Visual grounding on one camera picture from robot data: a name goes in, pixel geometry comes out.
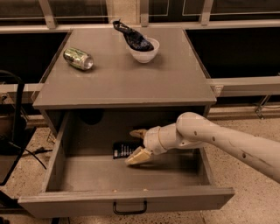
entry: black drawer handle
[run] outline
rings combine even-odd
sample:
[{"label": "black drawer handle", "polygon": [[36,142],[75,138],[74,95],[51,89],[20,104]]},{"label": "black drawer handle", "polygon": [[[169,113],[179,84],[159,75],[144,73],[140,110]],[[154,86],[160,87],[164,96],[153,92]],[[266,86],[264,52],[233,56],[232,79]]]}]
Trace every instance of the black drawer handle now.
[{"label": "black drawer handle", "polygon": [[131,212],[120,212],[116,210],[116,202],[113,205],[113,211],[118,215],[129,215],[129,214],[144,214],[147,211],[147,201],[143,202],[143,210],[140,211],[131,211]]}]

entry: white robotic arm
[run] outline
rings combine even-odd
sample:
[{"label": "white robotic arm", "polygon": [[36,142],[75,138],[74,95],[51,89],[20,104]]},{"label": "white robotic arm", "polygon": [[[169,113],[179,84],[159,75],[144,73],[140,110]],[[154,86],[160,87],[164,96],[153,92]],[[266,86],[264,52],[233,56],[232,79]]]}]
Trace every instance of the white robotic arm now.
[{"label": "white robotic arm", "polygon": [[145,148],[135,150],[126,159],[127,165],[150,161],[152,154],[170,149],[194,149],[209,143],[280,183],[279,142],[221,127],[201,115],[184,113],[174,124],[132,131],[131,135],[142,137]]}]

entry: white bowl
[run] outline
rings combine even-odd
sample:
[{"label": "white bowl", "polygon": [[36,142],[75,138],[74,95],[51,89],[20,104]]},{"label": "white bowl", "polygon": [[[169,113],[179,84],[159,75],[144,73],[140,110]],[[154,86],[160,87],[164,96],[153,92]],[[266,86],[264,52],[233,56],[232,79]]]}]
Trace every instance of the white bowl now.
[{"label": "white bowl", "polygon": [[158,41],[154,38],[147,38],[147,40],[150,41],[150,43],[154,46],[154,50],[149,52],[139,52],[129,48],[129,51],[132,54],[133,58],[135,58],[140,63],[148,63],[153,58],[155,58],[155,56],[158,53],[158,48],[159,48]]}]

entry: can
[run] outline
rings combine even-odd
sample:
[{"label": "can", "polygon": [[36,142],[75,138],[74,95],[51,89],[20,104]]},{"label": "can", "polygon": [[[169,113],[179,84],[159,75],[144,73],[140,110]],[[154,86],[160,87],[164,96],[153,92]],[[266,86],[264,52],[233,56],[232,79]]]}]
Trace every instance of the can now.
[{"label": "can", "polygon": [[71,66],[81,70],[88,70],[94,64],[94,60],[90,54],[74,47],[67,48],[63,53],[63,58]]}]

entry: speckled floor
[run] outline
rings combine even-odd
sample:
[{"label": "speckled floor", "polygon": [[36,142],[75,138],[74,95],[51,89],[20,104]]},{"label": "speckled floor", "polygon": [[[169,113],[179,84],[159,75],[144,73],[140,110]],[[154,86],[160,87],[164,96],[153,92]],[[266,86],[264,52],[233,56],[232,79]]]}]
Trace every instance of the speckled floor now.
[{"label": "speckled floor", "polygon": [[[225,115],[219,116],[218,114],[210,114],[210,117],[212,121],[221,126],[280,142],[279,111],[274,113],[273,116],[267,115],[264,120],[248,113],[245,116],[239,116],[238,119],[235,116],[233,120],[226,120],[224,119]],[[39,128],[28,149],[34,151],[40,146],[51,149],[53,144],[47,142],[48,134],[48,128]],[[208,145],[206,153],[216,185],[230,186],[235,190],[235,196],[221,210],[145,213],[131,216],[71,217],[62,220],[61,223],[280,223],[280,185],[278,183],[213,146]],[[47,164],[51,155],[51,152],[47,152],[38,155],[38,157]],[[30,156],[24,156],[7,185],[0,189],[14,198],[39,193],[44,174],[45,170],[36,160]],[[1,214],[0,216],[9,220],[10,223],[50,223],[50,220],[39,220],[30,215]]]}]

